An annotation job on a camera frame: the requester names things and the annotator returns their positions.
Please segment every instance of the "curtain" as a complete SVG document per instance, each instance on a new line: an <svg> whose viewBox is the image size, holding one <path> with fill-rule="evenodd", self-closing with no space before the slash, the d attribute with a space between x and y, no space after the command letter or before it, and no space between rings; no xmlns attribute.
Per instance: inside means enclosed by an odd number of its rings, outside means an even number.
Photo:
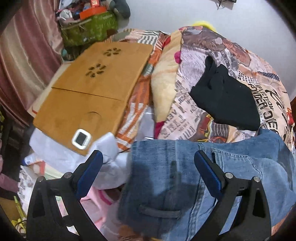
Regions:
<svg viewBox="0 0 296 241"><path fill-rule="evenodd" d="M59 0L25 0L0 37L0 103L29 126L27 109L61 65L62 38L55 22Z"/></svg>

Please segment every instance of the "white frame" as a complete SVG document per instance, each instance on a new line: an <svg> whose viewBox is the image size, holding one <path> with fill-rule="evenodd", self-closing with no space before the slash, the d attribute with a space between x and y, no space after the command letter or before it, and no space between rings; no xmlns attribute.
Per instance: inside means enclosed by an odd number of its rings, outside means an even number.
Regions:
<svg viewBox="0 0 296 241"><path fill-rule="evenodd" d="M77 139L79 133L82 133L82 134L86 135L86 138L85 138L85 140L84 140L84 142L83 142L82 145L80 145L80 144L78 144L78 143L76 142L76 139ZM87 147L87 145L89 144L90 140L91 140L91 134L89 134L87 131L85 131L85 130L83 130L83 129L78 129L78 130L75 132L75 134L74 134L74 136L73 136L73 138L72 138L72 144L73 144L75 147L77 147L78 149L80 149L80 150L84 150L84 149Z"/></svg>

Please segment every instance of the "green plastic bag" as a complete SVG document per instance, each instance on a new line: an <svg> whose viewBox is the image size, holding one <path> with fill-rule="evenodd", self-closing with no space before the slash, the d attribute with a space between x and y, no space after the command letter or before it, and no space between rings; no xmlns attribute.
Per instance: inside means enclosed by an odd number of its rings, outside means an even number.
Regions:
<svg viewBox="0 0 296 241"><path fill-rule="evenodd" d="M61 28L64 46L79 46L107 38L107 30L118 29L116 16L112 11L93 15L79 23Z"/></svg>

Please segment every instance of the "blue gripper pad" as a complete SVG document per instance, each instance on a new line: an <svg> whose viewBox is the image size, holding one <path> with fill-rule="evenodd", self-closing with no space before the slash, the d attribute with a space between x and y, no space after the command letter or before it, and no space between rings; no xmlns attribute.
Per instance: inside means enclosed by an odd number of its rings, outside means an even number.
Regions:
<svg viewBox="0 0 296 241"><path fill-rule="evenodd" d="M83 165L88 166L77 182L77 191L75 193L77 200L80 200L82 197L85 197L88 194L89 189L91 188L98 172L103 165L103 159L102 152L95 150L87 159L87 161L83 163Z"/></svg>
<svg viewBox="0 0 296 241"><path fill-rule="evenodd" d="M224 172L202 150L195 153L194 164L211 196L220 201L223 196L222 189L225 185Z"/></svg>

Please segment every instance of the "orange lid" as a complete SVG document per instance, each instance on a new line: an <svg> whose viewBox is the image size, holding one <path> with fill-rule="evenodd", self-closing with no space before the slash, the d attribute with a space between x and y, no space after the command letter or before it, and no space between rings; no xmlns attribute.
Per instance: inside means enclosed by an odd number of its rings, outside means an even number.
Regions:
<svg viewBox="0 0 296 241"><path fill-rule="evenodd" d="M80 15L80 19L83 20L83 19L88 18L92 15L100 14L103 12L107 12L107 8L102 7L102 6L98 6L98 7L91 7L85 11L82 11L79 15Z"/></svg>

